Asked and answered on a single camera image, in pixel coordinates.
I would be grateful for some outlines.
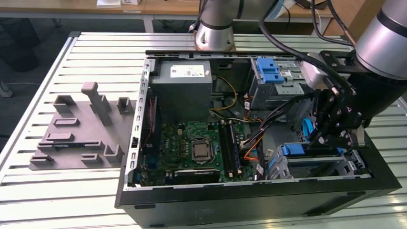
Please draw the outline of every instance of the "expansion slot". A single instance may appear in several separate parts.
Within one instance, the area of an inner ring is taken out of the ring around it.
[[[233,174],[241,174],[241,166],[232,124],[221,120],[217,127],[224,173],[228,177],[233,177]]]

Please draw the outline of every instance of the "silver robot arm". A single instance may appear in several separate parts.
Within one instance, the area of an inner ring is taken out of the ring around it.
[[[194,36],[197,50],[233,49],[233,19],[260,20],[277,0],[202,0],[198,29]]]

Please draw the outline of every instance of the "table leg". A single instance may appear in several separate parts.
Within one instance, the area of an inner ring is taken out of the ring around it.
[[[144,22],[145,32],[153,32],[152,20],[153,20],[153,16],[152,15],[142,15],[142,22]]]
[[[2,98],[9,98],[13,95],[13,91],[5,85],[5,83],[0,80],[0,96]]]
[[[52,22],[53,22],[54,27],[57,27],[57,28],[61,27],[61,25],[62,25],[61,24],[61,19],[52,18]]]
[[[320,19],[320,34],[322,35],[324,34],[324,32],[325,32],[325,29],[328,28],[328,24],[329,24],[329,22],[330,22],[330,18],[321,18]]]

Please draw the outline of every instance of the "wooden table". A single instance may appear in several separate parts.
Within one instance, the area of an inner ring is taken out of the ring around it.
[[[152,20],[194,20],[198,0],[142,0],[140,5],[97,9],[96,0],[0,0],[1,17],[62,19],[141,19],[145,32],[153,32]],[[310,10],[293,6],[290,22],[310,23]],[[321,33],[332,19],[328,8],[320,10]],[[286,22],[286,14],[272,22]]]

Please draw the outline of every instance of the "metal workbench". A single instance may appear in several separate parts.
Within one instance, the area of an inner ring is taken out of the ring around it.
[[[277,36],[302,52],[346,47],[309,36]],[[234,35],[238,51],[277,51],[261,35]],[[118,168],[30,171],[36,150],[58,94],[86,100],[81,83],[96,81],[109,100],[136,99],[144,51],[192,50],[189,34],[90,33],[69,37],[0,154],[1,229],[137,228],[124,211],[114,209]],[[405,228],[407,227],[407,116],[398,100],[373,119],[366,132],[402,188],[370,198],[328,217],[276,219],[189,228]]]

